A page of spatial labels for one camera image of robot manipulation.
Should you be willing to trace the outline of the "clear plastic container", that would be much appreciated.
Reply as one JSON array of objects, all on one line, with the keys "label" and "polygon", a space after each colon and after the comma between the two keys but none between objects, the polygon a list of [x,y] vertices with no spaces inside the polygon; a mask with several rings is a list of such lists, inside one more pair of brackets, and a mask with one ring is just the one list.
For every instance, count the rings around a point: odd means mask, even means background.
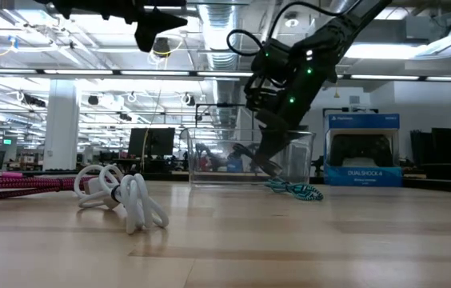
[{"label": "clear plastic container", "polygon": [[308,182],[315,134],[292,131],[292,141],[271,160],[281,168],[278,176],[265,173],[255,162],[261,131],[222,128],[186,128],[180,133],[186,144],[189,181],[200,185],[262,185],[276,178]]}]

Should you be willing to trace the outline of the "black equipment rack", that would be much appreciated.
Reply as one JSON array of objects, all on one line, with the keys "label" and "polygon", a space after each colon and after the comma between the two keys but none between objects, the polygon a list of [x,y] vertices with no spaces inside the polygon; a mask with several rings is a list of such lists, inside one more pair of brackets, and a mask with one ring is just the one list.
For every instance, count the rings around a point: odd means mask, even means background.
[{"label": "black equipment rack", "polygon": [[410,131],[413,163],[427,179],[451,180],[451,128]]}]

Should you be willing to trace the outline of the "black computer monitor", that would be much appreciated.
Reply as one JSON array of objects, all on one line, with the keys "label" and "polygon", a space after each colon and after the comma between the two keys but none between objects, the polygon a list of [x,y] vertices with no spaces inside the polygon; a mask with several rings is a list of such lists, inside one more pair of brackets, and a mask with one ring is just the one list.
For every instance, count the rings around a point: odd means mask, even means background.
[{"label": "black computer monitor", "polygon": [[174,128],[134,128],[130,133],[128,154],[166,156],[173,153]]}]

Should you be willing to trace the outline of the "blue DualShock controller box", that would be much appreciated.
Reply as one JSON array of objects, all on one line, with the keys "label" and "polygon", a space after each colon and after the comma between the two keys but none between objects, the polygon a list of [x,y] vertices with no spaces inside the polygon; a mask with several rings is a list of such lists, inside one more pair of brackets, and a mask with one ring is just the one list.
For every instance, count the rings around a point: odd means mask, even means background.
[{"label": "blue DualShock controller box", "polygon": [[399,114],[328,114],[324,177],[331,186],[400,186]]}]

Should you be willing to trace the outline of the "silver ventilation duct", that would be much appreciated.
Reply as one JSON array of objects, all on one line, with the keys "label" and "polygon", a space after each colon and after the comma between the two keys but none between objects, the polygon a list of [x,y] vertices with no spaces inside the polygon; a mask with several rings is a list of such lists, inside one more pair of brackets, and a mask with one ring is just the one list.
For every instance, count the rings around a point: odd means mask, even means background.
[{"label": "silver ventilation duct", "polygon": [[[237,29],[238,11],[230,5],[200,5],[198,12],[202,20],[202,35],[208,67],[211,71],[233,71],[237,69],[238,55],[232,52],[226,43],[226,36]],[[240,102],[240,84],[234,80],[213,81],[214,101],[217,104],[238,104]]]}]

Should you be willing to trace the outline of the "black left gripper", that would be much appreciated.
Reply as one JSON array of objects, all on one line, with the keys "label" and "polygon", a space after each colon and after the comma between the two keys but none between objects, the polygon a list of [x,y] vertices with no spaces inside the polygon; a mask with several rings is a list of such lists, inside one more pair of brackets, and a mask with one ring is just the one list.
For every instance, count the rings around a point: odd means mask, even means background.
[{"label": "black left gripper", "polygon": [[132,0],[35,0],[38,3],[52,4],[57,12],[69,19],[73,10],[84,10],[100,14],[104,20],[111,16],[124,18],[125,22],[137,22],[134,38],[138,49],[150,52],[155,39],[161,32],[186,26],[188,21],[153,8],[145,11],[134,5]]}]

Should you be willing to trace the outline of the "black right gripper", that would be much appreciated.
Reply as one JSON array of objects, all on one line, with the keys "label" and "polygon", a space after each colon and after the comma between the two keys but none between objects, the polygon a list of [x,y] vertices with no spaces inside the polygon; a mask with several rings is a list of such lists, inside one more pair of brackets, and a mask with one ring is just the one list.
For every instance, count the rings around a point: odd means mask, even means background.
[{"label": "black right gripper", "polygon": [[289,73],[283,83],[253,73],[245,88],[246,107],[262,127],[255,162],[270,176],[282,168],[271,160],[292,141],[293,132],[324,82],[336,82],[335,66],[360,31],[360,18],[339,16],[290,46]]}]

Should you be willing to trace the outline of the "white building pillar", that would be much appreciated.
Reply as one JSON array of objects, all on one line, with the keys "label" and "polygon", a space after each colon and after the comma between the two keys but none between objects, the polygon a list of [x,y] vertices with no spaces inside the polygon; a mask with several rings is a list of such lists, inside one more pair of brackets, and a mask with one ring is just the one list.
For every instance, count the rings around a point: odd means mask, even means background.
[{"label": "white building pillar", "polygon": [[50,81],[44,170],[73,170],[76,167],[80,103],[80,91],[74,80]]}]

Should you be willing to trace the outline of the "long ceiling light strip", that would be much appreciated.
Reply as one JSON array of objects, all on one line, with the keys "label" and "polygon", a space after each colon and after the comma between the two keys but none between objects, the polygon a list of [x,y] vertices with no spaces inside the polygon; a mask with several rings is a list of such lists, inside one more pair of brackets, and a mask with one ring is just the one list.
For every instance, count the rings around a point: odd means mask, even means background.
[{"label": "long ceiling light strip", "polygon": [[[249,78],[251,72],[184,71],[184,70],[79,70],[79,69],[23,69],[0,68],[0,75],[14,77],[72,77],[72,78]],[[451,76],[411,76],[376,74],[339,74],[341,80],[451,82]]]}]

